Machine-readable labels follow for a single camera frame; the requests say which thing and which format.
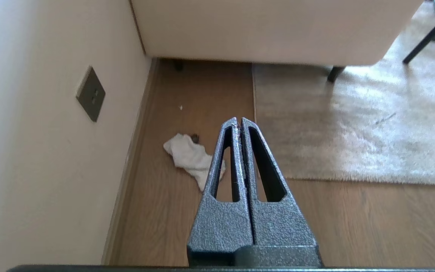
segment wall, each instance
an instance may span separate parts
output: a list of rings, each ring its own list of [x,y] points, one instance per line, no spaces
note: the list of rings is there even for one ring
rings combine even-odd
[[[0,271],[100,264],[149,68],[127,0],[0,0]]]

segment wall outlet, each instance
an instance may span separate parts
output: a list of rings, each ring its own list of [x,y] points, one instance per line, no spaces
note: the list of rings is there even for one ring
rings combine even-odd
[[[104,98],[105,91],[102,84],[93,67],[89,66],[76,94],[76,99],[93,122],[97,122]]]

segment floorboard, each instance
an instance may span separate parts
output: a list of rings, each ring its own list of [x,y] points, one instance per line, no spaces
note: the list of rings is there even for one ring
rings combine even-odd
[[[253,118],[249,64],[163,60],[142,129],[139,165],[112,265],[186,266],[200,192],[162,144],[200,135],[214,151],[222,122]],[[231,200],[230,171],[217,197]],[[435,186],[288,181],[327,266],[435,267]]]

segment white sofa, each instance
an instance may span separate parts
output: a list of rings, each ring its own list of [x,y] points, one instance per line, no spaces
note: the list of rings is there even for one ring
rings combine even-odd
[[[133,0],[151,57],[370,65],[423,0]]]

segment metal chair leg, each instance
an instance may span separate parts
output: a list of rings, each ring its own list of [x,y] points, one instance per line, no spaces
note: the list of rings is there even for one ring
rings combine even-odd
[[[409,64],[409,62],[421,52],[426,45],[428,45],[435,38],[435,26],[434,28],[424,37],[424,39],[407,55],[407,57],[402,61],[404,64]]]

